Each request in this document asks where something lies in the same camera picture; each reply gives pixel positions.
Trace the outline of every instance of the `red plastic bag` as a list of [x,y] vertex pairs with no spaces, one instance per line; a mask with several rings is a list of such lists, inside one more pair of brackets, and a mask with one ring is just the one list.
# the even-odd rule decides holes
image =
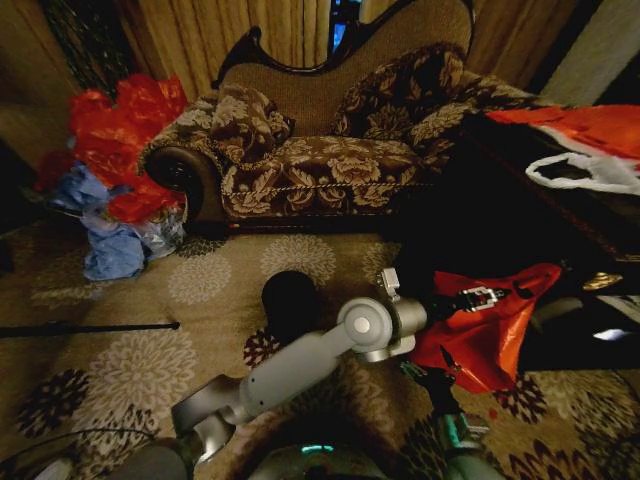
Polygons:
[[109,214],[125,223],[140,223],[182,195],[168,190],[146,174],[138,175],[144,146],[180,115],[187,104],[180,81],[135,74],[118,82],[115,106],[101,92],[87,90],[71,99],[70,127],[76,136],[73,154],[87,164],[107,187],[128,185],[132,192],[109,203]]
[[552,127],[573,140],[611,155],[640,159],[638,105],[501,110],[489,112],[487,116],[500,123],[527,123]]
[[454,296],[460,290],[479,286],[509,289],[511,293],[493,308],[458,311],[417,335],[411,361],[423,367],[448,369],[440,350],[442,345],[460,367],[456,383],[461,387],[473,393],[512,388],[535,302],[558,280],[561,271],[557,265],[541,263],[497,279],[436,272],[436,294]]

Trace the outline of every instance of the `robotic arm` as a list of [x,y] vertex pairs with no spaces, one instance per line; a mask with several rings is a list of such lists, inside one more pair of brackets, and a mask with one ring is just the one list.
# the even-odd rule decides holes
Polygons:
[[[383,270],[378,277],[378,286],[384,303],[366,297],[352,299],[341,308],[336,327],[328,332],[303,335],[254,368],[248,376],[238,379],[219,375],[176,404],[171,413],[178,440],[144,447],[110,478],[193,478],[194,467],[220,451],[233,436],[237,425],[286,403],[328,377],[346,351],[354,351],[364,362],[379,362],[407,353],[415,347],[414,334],[430,322],[448,318],[461,308],[470,311],[490,308],[504,294],[485,288],[462,291],[454,298],[436,297],[426,306],[427,312],[421,302],[398,295],[399,282],[393,268]],[[453,382],[449,377],[443,379],[431,382],[431,387],[428,383],[423,385],[440,404],[438,407],[434,401],[436,413],[441,411],[443,440],[447,436],[461,440],[463,435],[474,431],[450,394]],[[460,451],[466,451],[470,446],[472,444],[461,442],[449,445]],[[472,478],[502,477],[495,473],[494,476],[474,475]]]

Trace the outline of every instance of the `patterned carpet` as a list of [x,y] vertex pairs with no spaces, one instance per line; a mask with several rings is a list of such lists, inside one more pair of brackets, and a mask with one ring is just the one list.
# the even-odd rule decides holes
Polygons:
[[[1,339],[0,458],[70,434],[3,462],[0,478],[11,479],[59,455],[74,460],[73,478],[101,478],[151,436],[170,435],[169,409],[191,389],[219,373],[246,375],[278,348],[263,330],[260,292],[270,275],[311,276],[318,327],[329,328],[346,300],[375,295],[375,272],[399,248],[364,234],[193,238],[138,278],[92,284],[82,277],[79,229],[40,223],[4,238],[16,264],[0,278],[5,326],[181,323],[177,331]],[[508,478],[628,479],[640,478],[638,389],[639,371],[534,372],[512,392],[455,395],[489,423],[487,458]],[[327,381],[239,428],[196,478],[244,478],[292,425],[314,419],[318,434],[359,439],[392,477],[441,478],[430,411],[397,363],[346,356]],[[73,434],[96,428],[121,430]]]

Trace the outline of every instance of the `white plastic bag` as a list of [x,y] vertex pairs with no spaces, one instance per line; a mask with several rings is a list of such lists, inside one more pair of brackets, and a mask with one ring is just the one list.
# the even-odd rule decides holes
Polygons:
[[[569,165],[589,172],[591,178],[547,178],[538,172],[540,167],[565,160]],[[536,160],[527,167],[525,173],[534,182],[549,188],[586,188],[598,192],[640,195],[640,180],[636,177],[638,172],[634,170],[634,165],[634,162],[619,157],[569,152]]]

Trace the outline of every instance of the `black stick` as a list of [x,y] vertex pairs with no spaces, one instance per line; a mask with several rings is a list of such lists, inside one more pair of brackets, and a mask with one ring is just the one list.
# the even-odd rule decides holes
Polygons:
[[139,330],[177,330],[180,322],[156,323],[149,325],[104,325],[104,326],[76,326],[52,323],[30,327],[0,327],[0,339],[18,337],[56,337],[58,335],[72,335],[74,333],[108,333],[132,332]]

